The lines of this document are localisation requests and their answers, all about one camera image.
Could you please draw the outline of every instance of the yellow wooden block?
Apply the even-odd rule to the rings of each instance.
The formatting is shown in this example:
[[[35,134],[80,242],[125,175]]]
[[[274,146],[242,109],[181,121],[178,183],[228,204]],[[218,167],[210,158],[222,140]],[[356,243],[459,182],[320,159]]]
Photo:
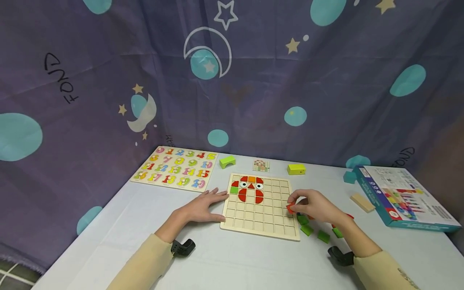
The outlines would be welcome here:
[[[303,164],[289,164],[287,167],[289,175],[299,175],[306,173],[306,167]]]
[[[359,193],[353,194],[350,199],[367,213],[370,213],[375,209],[375,206],[373,206],[372,203],[370,203]]]

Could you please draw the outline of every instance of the toy box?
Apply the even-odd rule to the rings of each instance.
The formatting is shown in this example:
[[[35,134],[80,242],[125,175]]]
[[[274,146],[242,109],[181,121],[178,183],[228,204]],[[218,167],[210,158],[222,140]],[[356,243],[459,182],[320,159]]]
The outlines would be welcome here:
[[[406,169],[357,166],[354,172],[385,225],[435,232],[462,227]]]

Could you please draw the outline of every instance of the black wrist strap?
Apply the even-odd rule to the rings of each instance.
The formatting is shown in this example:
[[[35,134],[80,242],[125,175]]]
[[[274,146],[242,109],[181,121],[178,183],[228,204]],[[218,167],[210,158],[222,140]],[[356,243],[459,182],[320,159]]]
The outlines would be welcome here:
[[[187,257],[193,249],[195,249],[195,243],[191,239],[188,239],[183,245],[174,240],[171,253],[173,253],[174,256]]]

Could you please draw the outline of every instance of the green wooden block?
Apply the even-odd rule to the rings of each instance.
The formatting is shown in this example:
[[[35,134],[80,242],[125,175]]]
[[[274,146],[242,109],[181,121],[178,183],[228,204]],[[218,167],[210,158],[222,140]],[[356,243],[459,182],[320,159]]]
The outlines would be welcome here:
[[[312,234],[314,230],[309,225],[302,225],[301,231],[309,237],[309,235]]]
[[[337,238],[343,238],[342,232],[339,229],[335,228],[335,229],[332,229],[332,231],[337,236]]]
[[[322,242],[328,244],[330,241],[330,236],[328,233],[319,231],[317,234],[317,238],[320,239]]]
[[[305,224],[307,224],[307,223],[309,223],[308,218],[307,218],[306,216],[304,216],[304,215],[298,215],[296,218],[298,219],[298,222],[299,222],[302,226],[305,225]]]

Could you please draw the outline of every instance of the wooden puzzle board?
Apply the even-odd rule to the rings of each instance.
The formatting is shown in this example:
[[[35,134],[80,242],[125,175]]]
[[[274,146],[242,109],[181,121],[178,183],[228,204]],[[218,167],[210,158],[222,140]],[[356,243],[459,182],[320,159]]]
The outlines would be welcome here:
[[[220,227],[224,230],[299,241],[296,214],[287,210],[287,179],[232,173]]]
[[[159,146],[130,181],[203,192],[217,157],[215,152]]]

